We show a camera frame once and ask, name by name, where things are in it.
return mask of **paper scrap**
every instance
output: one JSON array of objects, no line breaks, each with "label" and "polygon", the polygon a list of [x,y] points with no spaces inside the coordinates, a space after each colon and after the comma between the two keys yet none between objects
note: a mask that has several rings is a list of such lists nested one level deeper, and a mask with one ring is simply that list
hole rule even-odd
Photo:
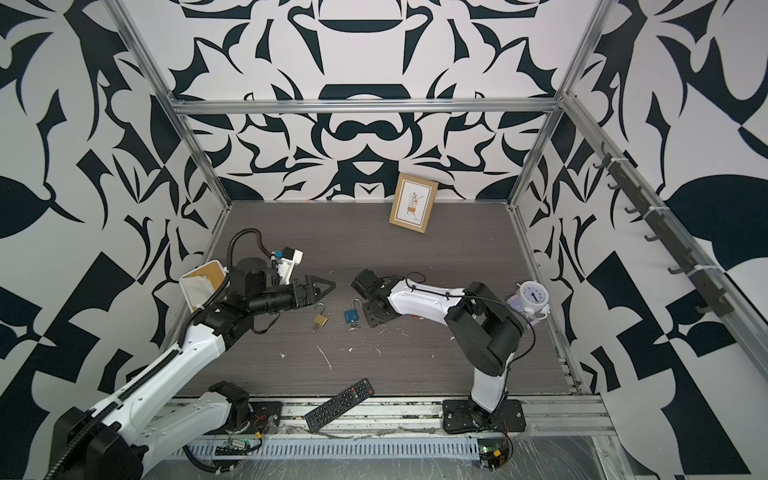
[{"label": "paper scrap", "polygon": [[[321,349],[319,346],[317,346],[317,349],[320,351],[320,353],[323,353],[323,349]],[[328,357],[325,353],[323,353],[323,357],[326,359],[326,363],[328,364],[328,370],[332,370],[331,368],[331,362],[328,361]]]}]

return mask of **black and white wallpaper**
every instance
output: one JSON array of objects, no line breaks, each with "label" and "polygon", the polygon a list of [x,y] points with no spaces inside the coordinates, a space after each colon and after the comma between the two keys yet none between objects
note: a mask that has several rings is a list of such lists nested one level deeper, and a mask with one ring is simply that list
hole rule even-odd
[{"label": "black and white wallpaper", "polygon": [[[620,0],[576,93],[766,313],[764,2]],[[768,384],[564,118],[521,202],[587,383],[638,478],[765,478]]]},{"label": "black and white wallpaper", "polygon": [[438,198],[505,199],[544,122],[540,112],[238,114],[190,119],[238,200],[383,200],[399,172]]},{"label": "black and white wallpaper", "polygon": [[0,478],[159,354],[221,206],[94,0],[0,0]]},{"label": "black and white wallpaper", "polygon": [[[134,0],[181,100],[551,97],[595,0]],[[195,116],[234,200],[505,199],[543,115]]]}]

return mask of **remote control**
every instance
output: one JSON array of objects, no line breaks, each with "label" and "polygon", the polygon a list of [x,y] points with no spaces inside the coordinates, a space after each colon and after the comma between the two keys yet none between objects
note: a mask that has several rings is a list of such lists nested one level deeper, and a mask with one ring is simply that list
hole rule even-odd
[{"label": "remote control", "polygon": [[310,433],[317,432],[331,421],[338,419],[344,412],[373,395],[368,379],[362,379],[355,385],[323,403],[304,416]]}]

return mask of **gold padlock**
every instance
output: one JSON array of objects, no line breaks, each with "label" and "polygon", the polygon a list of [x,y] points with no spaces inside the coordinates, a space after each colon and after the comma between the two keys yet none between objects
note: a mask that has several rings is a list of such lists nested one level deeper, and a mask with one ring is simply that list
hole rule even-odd
[{"label": "gold padlock", "polygon": [[322,307],[323,307],[323,309],[320,311],[320,313],[318,313],[318,314],[315,316],[315,325],[313,325],[313,329],[314,329],[314,330],[317,330],[317,329],[319,329],[321,326],[325,325],[325,324],[326,324],[326,322],[328,321],[328,317],[327,317],[327,316],[325,316],[325,315],[323,315],[323,312],[325,312],[325,311],[326,311],[326,306],[325,306],[325,304],[324,304],[324,303],[318,303],[317,305],[315,305],[315,310],[317,310],[317,307],[318,307],[318,306],[322,306]]}]

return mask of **wall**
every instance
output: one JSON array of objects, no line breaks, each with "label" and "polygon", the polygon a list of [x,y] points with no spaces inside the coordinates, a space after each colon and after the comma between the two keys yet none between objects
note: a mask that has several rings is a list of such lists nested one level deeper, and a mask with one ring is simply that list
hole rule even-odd
[{"label": "wall", "polygon": [[2,0],[0,68],[0,478],[39,478],[157,357],[221,206],[100,3]]},{"label": "wall", "polygon": [[[765,309],[768,11],[620,0],[576,93]],[[554,311],[638,478],[768,476],[768,384],[564,118],[520,211]]]},{"label": "wall", "polygon": [[[187,100],[551,97],[595,5],[127,3],[165,81]],[[437,180],[440,197],[501,199],[543,121],[533,118],[222,115],[197,117],[206,124],[195,128],[233,199],[383,199],[394,194],[398,172]]]}]

